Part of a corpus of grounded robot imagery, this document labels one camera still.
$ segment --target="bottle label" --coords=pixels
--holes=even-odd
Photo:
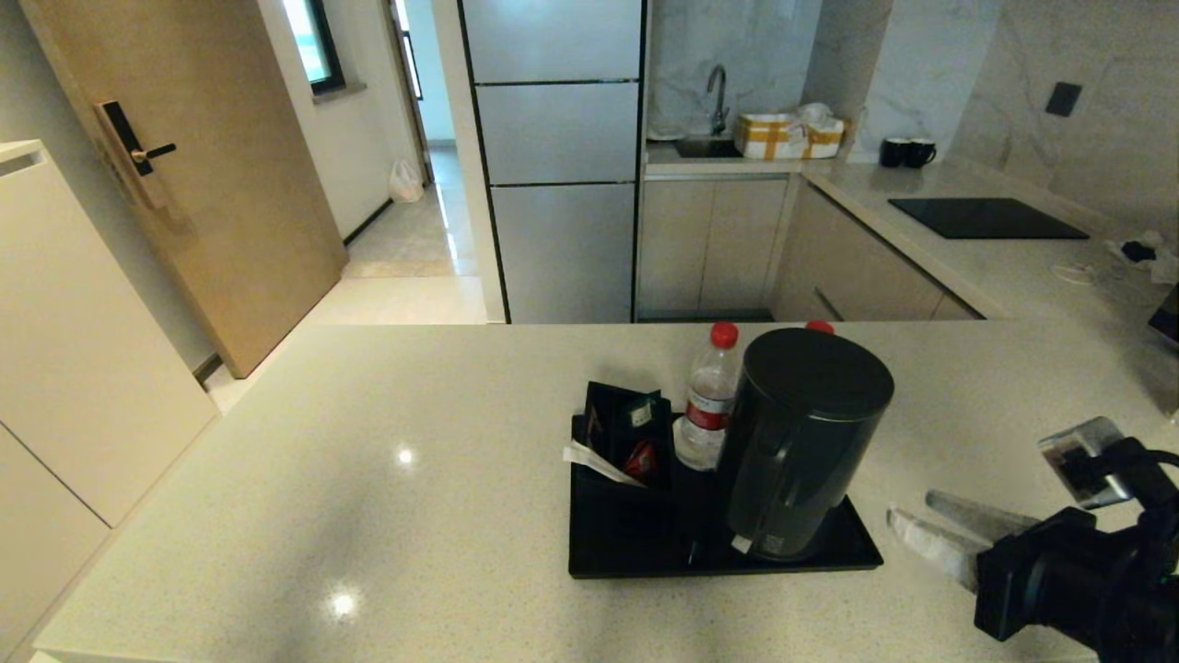
[[[696,389],[687,392],[687,412],[684,416],[705,431],[720,431],[729,426],[733,399],[716,400],[702,396]]]

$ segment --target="wall outlet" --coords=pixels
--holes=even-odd
[[[1080,99],[1080,85],[1074,83],[1058,83],[1056,87],[1052,91],[1052,98],[1048,99],[1048,106],[1043,111],[1046,113],[1067,118],[1073,114],[1073,107],[1076,106],[1076,100]]]

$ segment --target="black mug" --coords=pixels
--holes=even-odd
[[[904,165],[909,168],[922,168],[937,156],[937,145],[933,140],[915,138],[909,142],[908,151],[904,155]]]
[[[885,138],[881,142],[881,165],[884,168],[896,168],[905,162],[909,156],[908,138]]]

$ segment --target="refrigerator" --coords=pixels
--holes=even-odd
[[[630,322],[643,0],[463,0],[509,321]]]

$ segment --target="water bottle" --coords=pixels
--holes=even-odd
[[[692,362],[687,407],[676,431],[676,458],[692,470],[712,471],[720,460],[740,376],[736,344],[737,326],[717,322],[709,334],[709,344]]]

